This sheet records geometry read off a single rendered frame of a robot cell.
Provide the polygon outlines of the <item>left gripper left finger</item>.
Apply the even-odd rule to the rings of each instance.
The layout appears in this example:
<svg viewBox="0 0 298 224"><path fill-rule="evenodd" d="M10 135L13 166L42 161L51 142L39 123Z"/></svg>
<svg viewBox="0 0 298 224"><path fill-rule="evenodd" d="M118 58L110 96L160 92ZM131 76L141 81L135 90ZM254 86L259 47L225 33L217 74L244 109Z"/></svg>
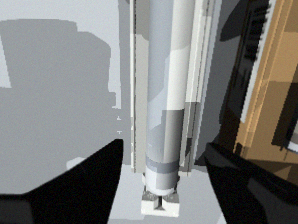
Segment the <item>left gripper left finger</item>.
<svg viewBox="0 0 298 224"><path fill-rule="evenodd" d="M120 180L123 139L24 194L0 194L0 224L107 224Z"/></svg>

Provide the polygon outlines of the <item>long brown cardboard carton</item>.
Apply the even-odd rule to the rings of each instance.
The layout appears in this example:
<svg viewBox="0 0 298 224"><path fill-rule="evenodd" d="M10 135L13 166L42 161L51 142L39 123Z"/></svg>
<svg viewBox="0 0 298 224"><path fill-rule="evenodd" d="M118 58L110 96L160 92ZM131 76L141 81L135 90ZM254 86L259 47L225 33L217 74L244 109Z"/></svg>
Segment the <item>long brown cardboard carton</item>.
<svg viewBox="0 0 298 224"><path fill-rule="evenodd" d="M298 0L248 0L218 145L298 186L297 102Z"/></svg>

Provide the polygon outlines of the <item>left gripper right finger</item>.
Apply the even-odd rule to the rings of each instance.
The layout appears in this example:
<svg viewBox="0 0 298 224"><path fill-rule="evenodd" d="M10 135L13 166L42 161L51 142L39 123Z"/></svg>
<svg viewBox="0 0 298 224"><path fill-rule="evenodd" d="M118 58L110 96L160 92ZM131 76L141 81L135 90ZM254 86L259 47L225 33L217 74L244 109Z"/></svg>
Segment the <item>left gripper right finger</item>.
<svg viewBox="0 0 298 224"><path fill-rule="evenodd" d="M216 143L204 159L226 224L298 224L298 186Z"/></svg>

